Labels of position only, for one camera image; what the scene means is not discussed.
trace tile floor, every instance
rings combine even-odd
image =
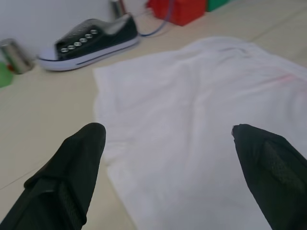
[[[148,15],[137,21],[142,32],[160,23]],[[142,39],[134,50],[83,69],[52,73],[36,67],[15,77],[13,85],[0,90],[0,219],[22,192],[25,180],[52,156],[64,138],[94,120],[97,89],[93,68],[175,50],[214,35],[255,42],[307,67],[307,1],[234,0],[185,27],[169,25],[160,35]],[[107,178],[103,161],[83,229],[135,229]]]

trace red object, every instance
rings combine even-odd
[[[170,22],[184,26],[205,14],[207,0],[174,0]],[[149,0],[155,16],[164,19],[167,15],[169,0]]]

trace white fabric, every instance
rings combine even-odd
[[[250,124],[307,156],[307,69],[213,37],[94,74],[108,174],[137,229],[271,229],[231,131]]]

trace cable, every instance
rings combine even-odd
[[[140,36],[142,37],[148,37],[148,36],[151,36],[151,35],[154,35],[156,34],[157,32],[159,32],[167,23],[168,21],[170,20],[171,16],[172,16],[172,12],[173,12],[173,8],[174,8],[174,3],[175,3],[175,0],[169,0],[168,1],[168,10],[167,10],[167,15],[166,17],[164,18],[164,22],[162,22],[162,24],[154,31],[152,31],[151,33],[149,34],[140,34]]]

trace green box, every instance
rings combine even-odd
[[[0,62],[0,87],[10,85],[13,79],[13,74],[9,71],[3,62]]]
[[[215,9],[228,3],[228,0],[208,0],[207,12],[214,11]]]

